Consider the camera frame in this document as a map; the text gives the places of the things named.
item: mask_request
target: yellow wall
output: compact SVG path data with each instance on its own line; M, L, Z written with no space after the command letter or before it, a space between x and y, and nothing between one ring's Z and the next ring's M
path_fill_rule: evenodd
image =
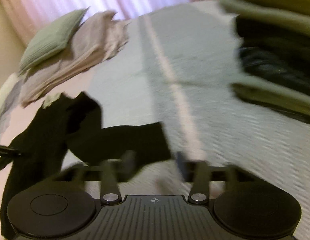
M0 87L18 64L25 46L18 38L0 2Z

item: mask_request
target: silver bolt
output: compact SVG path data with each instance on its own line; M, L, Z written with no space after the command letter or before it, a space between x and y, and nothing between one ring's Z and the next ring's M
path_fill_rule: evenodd
M107 193L103 196L103 199L108 202L116 201L118 198L118 195L115 193Z
M191 199L194 201L204 201L206 199L206 196L202 193L195 193L191 195Z

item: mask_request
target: striped blanket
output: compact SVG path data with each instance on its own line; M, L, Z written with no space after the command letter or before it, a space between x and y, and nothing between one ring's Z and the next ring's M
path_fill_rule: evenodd
M141 16L128 26L130 41L116 57L49 94L85 90L103 106L104 127L162 121L173 152L254 172L297 198L302 219L295 236L310 239L310 125L234 97L228 80L239 71L239 40L231 19L215 1ZM1 144L27 127L43 100L5 113ZM75 161L69 152L64 167ZM0 172L2 191L10 167ZM120 189L123 195L187 194L189 185L168 161L145 167ZM87 191L99 197L93 182Z

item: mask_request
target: green cushion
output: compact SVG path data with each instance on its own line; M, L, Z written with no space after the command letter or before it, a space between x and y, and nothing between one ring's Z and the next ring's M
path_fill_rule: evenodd
M72 11L38 31L21 58L19 74L65 49L87 10Z

